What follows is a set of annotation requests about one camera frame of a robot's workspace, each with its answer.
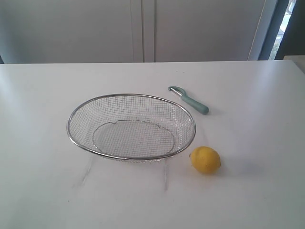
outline teal handle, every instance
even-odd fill
[[[181,99],[183,101],[185,101],[187,104],[191,105],[193,108],[195,108],[197,111],[199,111],[203,115],[206,115],[207,113],[209,113],[209,108],[207,106],[197,102],[196,100],[188,97],[187,95],[182,95]]]

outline basket rim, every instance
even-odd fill
[[[99,151],[96,151],[96,150],[92,150],[92,149],[89,149],[88,147],[78,143],[71,135],[70,133],[70,124],[71,124],[71,120],[72,118],[74,117],[75,113],[83,106],[85,106],[86,104],[94,101],[94,100],[98,100],[98,99],[102,99],[102,98],[107,98],[107,97],[118,97],[118,96],[136,96],[136,97],[147,97],[147,98],[152,98],[152,99],[157,99],[157,100],[161,100],[161,101],[164,101],[164,102],[167,102],[167,103],[170,103],[170,104],[173,104],[177,107],[179,107],[180,109],[182,109],[184,112],[186,112],[186,114],[189,116],[189,118],[191,119],[191,122],[193,124],[193,134],[190,138],[190,140],[187,142],[187,144],[185,144],[185,146],[179,150],[176,150],[174,152],[171,152],[169,154],[164,154],[164,155],[161,155],[161,156],[143,156],[143,157],[120,157],[120,156],[113,156],[113,155],[109,155],[109,154],[104,154],[104,153],[101,153]],[[193,142],[194,138],[195,138],[195,135],[196,135],[196,123],[191,115],[191,113],[185,109],[183,106],[179,105],[178,103],[175,103],[173,101],[170,101],[170,100],[167,100],[167,99],[163,99],[163,98],[160,98],[160,97],[157,97],[157,96],[152,96],[152,95],[146,95],[146,94],[108,94],[108,95],[102,95],[102,96],[98,96],[98,97],[95,97],[95,98],[92,98],[90,100],[87,100],[86,102],[80,104],[78,107],[76,107],[74,109],[74,111],[71,113],[69,119],[68,119],[68,122],[67,122],[67,125],[66,125],[66,129],[67,129],[67,134],[68,134],[68,137],[69,139],[75,144],[77,145],[78,147],[86,150],[86,151],[89,151],[91,153],[94,153],[94,154],[97,154],[99,156],[102,156],[102,157],[106,157],[106,158],[109,158],[109,159],[115,159],[115,160],[124,160],[124,161],[151,161],[151,160],[160,160],[160,159],[164,159],[164,158],[167,158],[167,157],[171,157],[171,156],[174,156],[182,151],[184,151],[187,147],[190,146],[190,144]]]

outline wire mesh basket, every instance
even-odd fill
[[[92,153],[118,160],[158,160],[185,150],[196,133],[182,106],[142,94],[88,100],[71,114],[70,140]]]

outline vegetable peeler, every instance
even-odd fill
[[[188,97],[185,90],[182,89],[181,87],[170,86],[168,87],[168,90],[173,91],[175,94],[179,95],[183,101],[191,105],[193,108],[195,108],[203,115],[209,113],[209,108],[206,105],[203,105],[200,102],[197,102],[196,100]]]

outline lemon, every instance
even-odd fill
[[[201,146],[190,154],[192,165],[201,173],[214,173],[220,167],[219,154],[210,147]]]

